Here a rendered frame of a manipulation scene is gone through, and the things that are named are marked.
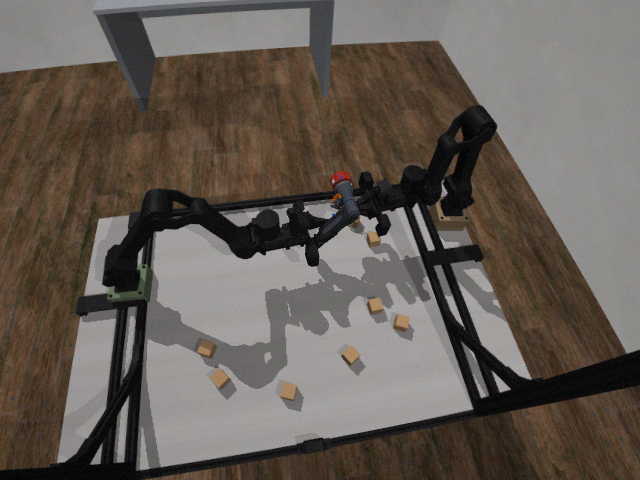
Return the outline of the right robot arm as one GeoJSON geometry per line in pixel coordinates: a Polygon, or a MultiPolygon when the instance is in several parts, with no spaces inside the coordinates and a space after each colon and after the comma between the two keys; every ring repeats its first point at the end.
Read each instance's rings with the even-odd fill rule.
{"type": "MultiPolygon", "coordinates": [[[[400,193],[400,208],[409,206],[412,209],[417,203],[418,197],[422,205],[436,204],[441,197],[444,178],[443,186],[447,195],[440,200],[443,215],[463,216],[463,209],[474,203],[471,196],[470,178],[482,145],[492,139],[496,130],[497,124],[481,105],[471,106],[457,116],[447,132],[438,138],[438,145],[428,169],[422,169],[416,165],[409,165],[405,168],[400,188],[395,188],[400,193]],[[454,137],[460,127],[463,142],[456,143],[454,137]],[[458,153],[454,173],[444,177],[454,156],[458,153]]],[[[384,200],[382,202],[383,208],[395,205],[400,201],[398,194],[393,193],[394,188],[390,186],[387,178],[377,182],[377,186],[376,190],[380,191],[384,200]]]]}

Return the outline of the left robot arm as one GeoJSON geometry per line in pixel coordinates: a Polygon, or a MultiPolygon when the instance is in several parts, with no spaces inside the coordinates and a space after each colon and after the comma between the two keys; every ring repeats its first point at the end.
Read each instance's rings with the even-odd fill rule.
{"type": "MultiPolygon", "coordinates": [[[[307,213],[292,207],[287,209],[287,216],[289,222],[284,224],[290,232],[287,238],[304,240],[310,227],[307,213]]],[[[248,225],[238,227],[203,198],[191,197],[179,190],[151,189],[145,194],[140,216],[121,244],[108,250],[102,285],[115,286],[115,293],[137,291],[140,283],[140,270],[136,270],[138,253],[146,242],[154,232],[176,230],[189,224],[199,224],[225,241],[231,252],[241,259],[249,259],[256,252],[266,255],[267,251],[282,249],[279,216],[275,211],[263,210],[251,220],[248,225]],[[173,201],[190,208],[190,213],[172,218],[173,201]]]]}

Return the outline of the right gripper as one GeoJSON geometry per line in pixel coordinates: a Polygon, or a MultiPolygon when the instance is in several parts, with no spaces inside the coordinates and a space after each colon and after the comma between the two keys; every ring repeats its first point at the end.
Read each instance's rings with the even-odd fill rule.
{"type": "Polygon", "coordinates": [[[373,178],[371,176],[371,173],[369,173],[369,172],[361,172],[361,175],[360,175],[358,183],[359,183],[360,190],[363,193],[363,195],[358,200],[356,200],[357,206],[359,205],[358,209],[360,211],[360,215],[368,217],[369,220],[371,220],[372,218],[376,217],[377,221],[378,221],[378,224],[376,225],[375,229],[376,229],[376,232],[377,232],[378,236],[380,237],[380,236],[386,235],[388,233],[390,227],[391,227],[391,223],[390,223],[390,220],[388,218],[388,215],[387,214],[381,214],[381,213],[383,211],[388,211],[388,210],[390,210],[392,212],[395,209],[400,208],[400,206],[401,206],[401,197],[400,197],[399,191],[397,189],[395,189],[393,192],[394,193],[398,193],[398,195],[400,197],[400,201],[398,203],[396,203],[395,205],[383,208],[382,207],[383,206],[382,202],[384,202],[384,200],[382,198],[382,195],[381,195],[380,191],[377,192],[377,190],[376,190],[376,192],[374,194],[373,189],[371,189],[373,187],[373,184],[374,184],[374,181],[373,181],[373,178]],[[367,181],[367,182],[365,182],[365,181],[367,181]],[[382,222],[382,224],[381,224],[380,221],[382,222]]]}

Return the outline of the black hose nozzle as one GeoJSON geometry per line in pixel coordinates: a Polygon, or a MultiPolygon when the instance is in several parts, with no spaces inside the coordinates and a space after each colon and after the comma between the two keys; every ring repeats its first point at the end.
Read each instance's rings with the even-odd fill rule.
{"type": "Polygon", "coordinates": [[[331,207],[339,211],[332,214],[333,216],[319,228],[318,235],[339,232],[345,226],[357,220],[360,215],[356,201],[353,198],[354,186],[349,173],[345,171],[335,173],[331,177],[330,183],[336,194],[330,200],[330,203],[334,204],[331,207]]]}

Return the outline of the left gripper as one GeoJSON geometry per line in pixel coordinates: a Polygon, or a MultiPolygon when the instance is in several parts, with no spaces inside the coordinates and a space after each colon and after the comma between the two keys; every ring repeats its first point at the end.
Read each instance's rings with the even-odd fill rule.
{"type": "MultiPolygon", "coordinates": [[[[293,207],[299,207],[301,212],[303,212],[305,209],[303,201],[296,201],[293,204],[293,207]]],[[[282,224],[282,227],[280,227],[280,235],[282,240],[282,248],[286,248],[286,250],[289,250],[290,247],[296,246],[296,245],[300,245],[301,247],[303,247],[305,244],[306,245],[305,256],[306,256],[307,263],[309,266],[314,267],[319,265],[318,249],[327,241],[335,237],[338,234],[338,232],[330,232],[330,233],[321,234],[321,235],[314,234],[314,237],[310,238],[308,230],[321,227],[329,219],[315,217],[311,215],[309,211],[307,211],[307,217],[308,217],[308,220],[310,221],[310,227],[305,232],[306,238],[304,240],[288,239],[287,234],[290,234],[290,232],[288,228],[284,228],[284,224],[282,224]]]]}

